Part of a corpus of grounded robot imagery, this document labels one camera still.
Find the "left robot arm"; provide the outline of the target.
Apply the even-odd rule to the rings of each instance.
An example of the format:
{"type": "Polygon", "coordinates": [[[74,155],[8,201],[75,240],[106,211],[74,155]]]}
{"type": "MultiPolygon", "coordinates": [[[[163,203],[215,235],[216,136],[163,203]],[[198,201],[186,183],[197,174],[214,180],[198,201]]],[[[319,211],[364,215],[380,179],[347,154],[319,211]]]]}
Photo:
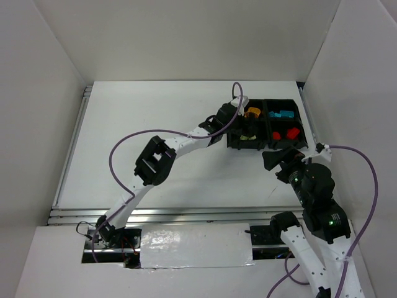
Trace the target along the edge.
{"type": "Polygon", "coordinates": [[[118,245],[132,211],[149,190],[165,182],[176,159],[219,142],[229,131],[240,131],[242,120],[252,122],[262,114],[257,107],[246,109],[232,101],[223,104],[215,115],[208,117],[190,132],[176,132],[177,136],[169,139],[153,136],[135,161],[130,184],[126,186],[118,178],[115,179],[125,194],[99,217],[96,223],[97,233],[108,246],[118,245]]]}

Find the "teal and green lego brick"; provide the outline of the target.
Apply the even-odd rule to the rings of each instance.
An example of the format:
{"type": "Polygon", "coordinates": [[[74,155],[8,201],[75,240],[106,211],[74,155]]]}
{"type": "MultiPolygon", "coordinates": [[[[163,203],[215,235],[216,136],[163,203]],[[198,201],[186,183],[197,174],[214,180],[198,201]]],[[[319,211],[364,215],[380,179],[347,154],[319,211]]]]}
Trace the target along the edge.
{"type": "Polygon", "coordinates": [[[295,117],[294,111],[283,111],[283,110],[281,110],[277,115],[280,118],[294,118],[295,117]]]}

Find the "red rounded lego brick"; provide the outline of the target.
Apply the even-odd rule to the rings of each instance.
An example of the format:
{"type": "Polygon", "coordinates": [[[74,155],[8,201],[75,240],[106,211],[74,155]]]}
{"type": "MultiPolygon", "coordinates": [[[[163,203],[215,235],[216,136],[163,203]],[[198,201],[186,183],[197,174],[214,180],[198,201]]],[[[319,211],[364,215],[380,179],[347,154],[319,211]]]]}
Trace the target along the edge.
{"type": "Polygon", "coordinates": [[[274,140],[281,140],[282,139],[281,134],[279,132],[273,132],[272,133],[272,138],[274,140]]]}

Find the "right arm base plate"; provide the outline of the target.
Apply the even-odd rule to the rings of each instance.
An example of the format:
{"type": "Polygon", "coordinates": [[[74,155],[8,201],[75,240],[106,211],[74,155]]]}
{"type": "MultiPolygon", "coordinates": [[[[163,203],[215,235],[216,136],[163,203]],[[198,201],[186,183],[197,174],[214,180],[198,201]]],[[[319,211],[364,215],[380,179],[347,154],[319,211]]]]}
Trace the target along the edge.
{"type": "Polygon", "coordinates": [[[249,234],[253,260],[282,260],[290,253],[289,247],[274,237],[270,225],[251,225],[249,234]]]}

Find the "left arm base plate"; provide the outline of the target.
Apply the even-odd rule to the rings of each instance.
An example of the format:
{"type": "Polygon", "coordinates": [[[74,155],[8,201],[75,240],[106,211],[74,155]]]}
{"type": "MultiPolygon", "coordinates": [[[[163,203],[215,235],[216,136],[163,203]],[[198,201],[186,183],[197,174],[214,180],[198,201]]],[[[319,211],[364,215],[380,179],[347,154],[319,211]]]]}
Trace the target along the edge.
{"type": "MultiPolygon", "coordinates": [[[[113,245],[106,244],[100,236],[96,235],[94,237],[94,254],[97,262],[120,263],[124,268],[140,269],[141,232],[140,228],[128,228],[121,240],[113,245]]],[[[83,264],[96,263],[91,247],[94,230],[89,229],[86,232],[77,232],[77,234],[85,238],[81,262],[83,264]]]]}

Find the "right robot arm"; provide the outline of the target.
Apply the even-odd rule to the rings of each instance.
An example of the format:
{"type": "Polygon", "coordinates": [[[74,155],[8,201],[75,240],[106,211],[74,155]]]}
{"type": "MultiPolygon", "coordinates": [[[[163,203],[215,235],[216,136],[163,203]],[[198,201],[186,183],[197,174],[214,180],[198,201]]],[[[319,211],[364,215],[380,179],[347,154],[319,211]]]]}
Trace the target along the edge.
{"type": "Polygon", "coordinates": [[[303,223],[292,212],[282,212],[272,217],[270,227],[298,261],[313,296],[364,297],[352,258],[357,240],[347,214],[333,198],[330,147],[319,143],[310,156],[288,147],[265,151],[262,157],[266,170],[280,167],[277,179],[292,187],[303,208],[303,223]]]}

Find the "red half-round lego brick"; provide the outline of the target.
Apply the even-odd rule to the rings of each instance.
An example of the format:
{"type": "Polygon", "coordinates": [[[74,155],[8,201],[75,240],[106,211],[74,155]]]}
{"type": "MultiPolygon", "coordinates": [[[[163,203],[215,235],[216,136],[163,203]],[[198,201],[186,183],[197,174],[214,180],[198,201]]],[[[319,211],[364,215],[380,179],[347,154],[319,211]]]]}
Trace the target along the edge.
{"type": "Polygon", "coordinates": [[[286,139],[288,140],[298,140],[301,134],[301,130],[293,127],[291,129],[287,129],[286,139]]]}

